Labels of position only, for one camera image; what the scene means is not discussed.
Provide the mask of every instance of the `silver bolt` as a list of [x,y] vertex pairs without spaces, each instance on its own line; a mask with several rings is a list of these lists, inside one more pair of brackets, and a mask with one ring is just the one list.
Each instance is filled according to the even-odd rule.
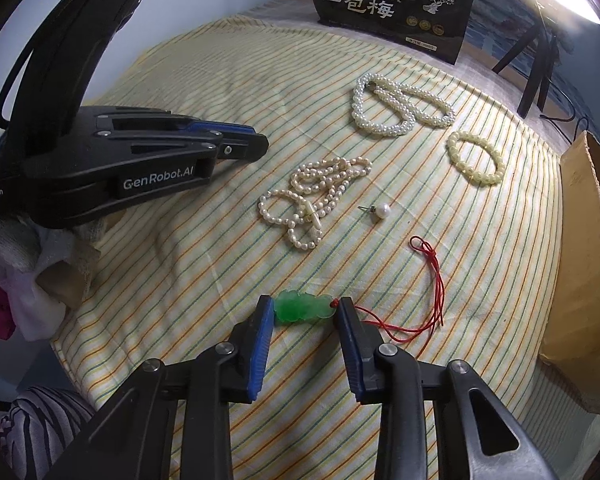
[[398,353],[398,347],[391,343],[382,343],[378,347],[378,351],[382,355],[386,355],[387,357],[391,357],[392,355],[396,355]]
[[451,361],[451,369],[459,374],[465,374],[469,371],[469,365],[462,359],[456,359]]
[[228,341],[222,341],[216,345],[216,352],[220,355],[229,355],[235,350],[235,346]]
[[147,359],[144,363],[142,363],[142,370],[145,372],[157,372],[161,365],[162,362],[160,362],[160,359]]

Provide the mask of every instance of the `red cord loop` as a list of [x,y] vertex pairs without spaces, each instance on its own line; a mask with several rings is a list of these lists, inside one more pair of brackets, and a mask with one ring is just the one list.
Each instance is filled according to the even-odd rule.
[[[413,243],[414,240],[418,241],[419,245],[415,245]],[[397,343],[410,343],[415,338],[417,338],[417,336],[428,330],[429,335],[427,336],[427,340],[425,341],[423,347],[420,349],[420,352],[418,352],[418,355],[416,356],[420,357],[422,352],[424,352],[424,349],[427,347],[427,344],[429,344],[431,337],[433,336],[433,332],[436,329],[436,324],[438,323],[440,326],[444,325],[443,309],[445,306],[445,284],[443,283],[442,276],[440,275],[440,263],[438,262],[438,258],[436,257],[436,251],[431,246],[431,244],[429,244],[429,242],[423,240],[419,236],[412,236],[409,240],[409,245],[414,251],[419,251],[422,254],[424,254],[429,265],[431,266],[431,269],[434,272],[434,300],[433,309],[429,318],[417,328],[404,328],[401,326],[395,326],[384,322],[382,319],[376,316],[376,314],[361,306],[356,305],[356,309],[373,317],[375,320],[365,320],[365,322],[383,328],[387,335]],[[331,301],[330,305],[332,308],[337,308],[338,300]],[[413,335],[411,335],[408,338],[401,339],[393,335],[391,332],[389,332],[389,330],[393,330],[394,332],[409,333]]]

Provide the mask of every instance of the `black tripod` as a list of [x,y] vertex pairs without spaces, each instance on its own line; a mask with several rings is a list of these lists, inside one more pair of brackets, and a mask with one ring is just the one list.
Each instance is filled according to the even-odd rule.
[[554,71],[554,63],[558,57],[558,39],[555,29],[551,26],[551,21],[543,23],[542,18],[538,18],[529,30],[511,47],[511,49],[502,57],[502,59],[493,67],[497,74],[506,67],[515,57],[520,54],[525,47],[530,45],[533,40],[538,39],[538,48],[536,56],[531,67],[531,74],[526,82],[525,90],[522,93],[522,99],[518,105],[518,114],[523,119],[529,113],[529,109],[534,101],[538,87],[538,108],[544,110],[546,96],[549,91],[549,81]]

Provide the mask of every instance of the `black snack bag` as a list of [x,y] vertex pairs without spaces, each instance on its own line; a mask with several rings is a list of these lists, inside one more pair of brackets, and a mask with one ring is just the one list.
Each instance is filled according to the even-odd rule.
[[455,63],[474,0],[314,0],[320,22],[408,44]]

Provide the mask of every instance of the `pearl necklace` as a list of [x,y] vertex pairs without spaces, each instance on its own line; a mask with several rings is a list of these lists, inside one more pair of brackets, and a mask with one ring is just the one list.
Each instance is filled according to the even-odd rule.
[[[458,148],[456,148],[458,140],[465,140],[466,142],[480,146],[485,152],[489,153],[496,164],[496,172],[489,174],[475,171],[475,169],[469,166],[466,162],[460,160],[460,153],[458,152]],[[465,177],[475,182],[479,186],[480,184],[484,184],[485,186],[493,186],[494,184],[499,184],[502,182],[506,166],[504,165],[504,161],[502,160],[500,152],[496,150],[495,146],[493,146],[487,139],[467,132],[453,132],[446,140],[446,150],[449,153],[449,159],[451,160],[451,163],[458,168],[458,170],[463,173]]]
[[[360,165],[362,170],[358,170],[353,166]],[[347,160],[336,156],[331,160],[319,160],[317,162],[308,162],[301,164],[291,174],[291,186],[297,191],[290,189],[272,189],[267,191],[260,197],[258,202],[258,210],[260,215],[270,224],[286,226],[286,234],[289,241],[296,248],[303,251],[315,249],[322,240],[324,233],[322,231],[321,218],[324,218],[331,213],[343,193],[350,186],[352,180],[368,175],[371,172],[371,162],[368,158],[352,158]],[[315,184],[302,184],[301,181],[316,181]],[[299,193],[311,194],[327,191],[327,196],[323,200],[319,200],[313,204]],[[266,209],[265,202],[274,196],[284,196],[298,203],[296,213],[290,218],[279,218],[271,215]],[[312,241],[309,243],[301,242],[296,235],[296,226],[309,224],[312,226],[309,229],[309,236]]]
[[[385,126],[384,124],[372,123],[365,117],[362,109],[362,103],[364,100],[365,87],[369,83],[376,84],[374,93],[380,98],[381,101],[384,101],[391,108],[400,113],[404,119],[400,124]],[[432,103],[434,106],[442,110],[444,116],[434,117],[425,114],[409,101],[407,94]],[[434,128],[446,128],[451,126],[456,120],[456,114],[451,105],[438,96],[433,95],[427,90],[416,88],[415,86],[407,83],[398,84],[380,74],[366,73],[358,78],[356,89],[353,91],[352,107],[353,111],[351,115],[360,128],[368,131],[371,134],[387,137],[400,136],[410,132],[415,126],[416,120],[418,120],[418,122],[421,124],[433,126]]]

